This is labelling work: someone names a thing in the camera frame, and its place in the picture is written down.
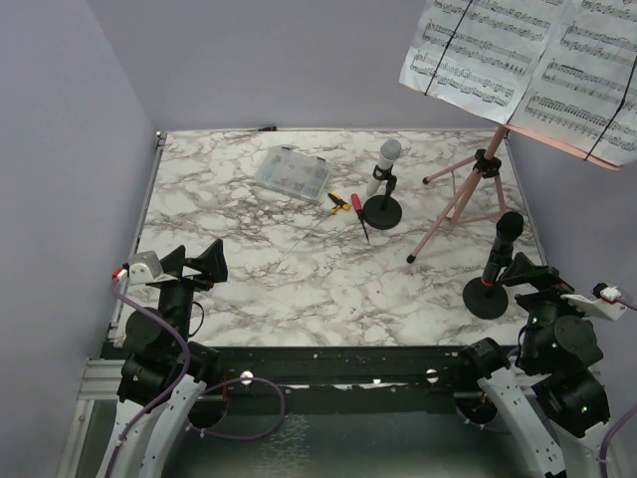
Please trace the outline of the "black round microphone stand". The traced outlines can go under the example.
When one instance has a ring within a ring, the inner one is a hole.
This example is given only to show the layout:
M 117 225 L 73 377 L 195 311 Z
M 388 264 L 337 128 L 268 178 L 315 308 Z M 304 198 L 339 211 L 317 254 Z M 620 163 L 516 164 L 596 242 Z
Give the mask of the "black round microphone stand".
M 495 320 L 508 308 L 509 297 L 501 285 L 486 286 L 480 278 L 469 281 L 462 294 L 465 307 L 477 318 Z

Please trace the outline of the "black stand holding white microphone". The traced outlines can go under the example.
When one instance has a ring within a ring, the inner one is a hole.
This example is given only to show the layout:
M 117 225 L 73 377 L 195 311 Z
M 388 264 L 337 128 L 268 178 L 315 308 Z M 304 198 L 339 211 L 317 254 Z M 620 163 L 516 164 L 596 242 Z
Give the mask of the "black stand holding white microphone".
M 374 196 L 368 193 L 369 198 L 363 205 L 363 219 L 374 229 L 392 229 L 402 218 L 402 208 L 392 197 L 397 177 L 392 173 L 392 167 L 381 169 L 378 165 L 374 167 L 372 177 L 378 182 L 386 182 L 385 192 L 383 195 Z

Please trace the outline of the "white microphone silver grille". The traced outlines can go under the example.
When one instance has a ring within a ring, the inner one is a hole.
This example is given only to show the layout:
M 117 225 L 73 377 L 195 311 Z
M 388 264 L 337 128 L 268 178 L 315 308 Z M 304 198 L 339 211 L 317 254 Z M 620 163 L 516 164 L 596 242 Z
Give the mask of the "white microphone silver grille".
M 382 181 L 391 173 L 394 163 L 402 152 L 401 143 L 395 139 L 388 139 L 380 148 L 378 159 L 374 165 L 372 176 L 366 186 L 366 195 L 373 196 Z

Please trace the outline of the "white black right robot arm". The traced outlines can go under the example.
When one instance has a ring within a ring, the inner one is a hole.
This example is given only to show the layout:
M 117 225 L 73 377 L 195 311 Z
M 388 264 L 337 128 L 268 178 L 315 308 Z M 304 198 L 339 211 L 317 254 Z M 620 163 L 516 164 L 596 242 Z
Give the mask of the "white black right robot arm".
M 600 283 L 592 298 L 576 294 L 555 268 L 523 253 L 498 284 L 535 289 L 516 296 L 529 314 L 518 357 L 510 361 L 494 340 L 482 339 L 462 349 L 459 382 L 480 388 L 495 406 L 532 476 L 604 476 L 610 410 L 590 370 L 603 358 L 590 320 L 621 317 L 617 290 Z

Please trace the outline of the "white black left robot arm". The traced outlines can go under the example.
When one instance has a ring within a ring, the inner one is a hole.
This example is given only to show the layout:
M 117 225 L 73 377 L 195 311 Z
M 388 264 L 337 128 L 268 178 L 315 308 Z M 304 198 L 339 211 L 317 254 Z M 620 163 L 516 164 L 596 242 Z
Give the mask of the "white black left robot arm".
M 125 323 L 126 360 L 101 477 L 158 477 L 199 393 L 219 383 L 218 353 L 190 339 L 194 295 L 228 279 L 223 242 L 189 258 L 179 246 L 163 258 L 134 254 L 111 276 L 111 290 L 133 312 Z

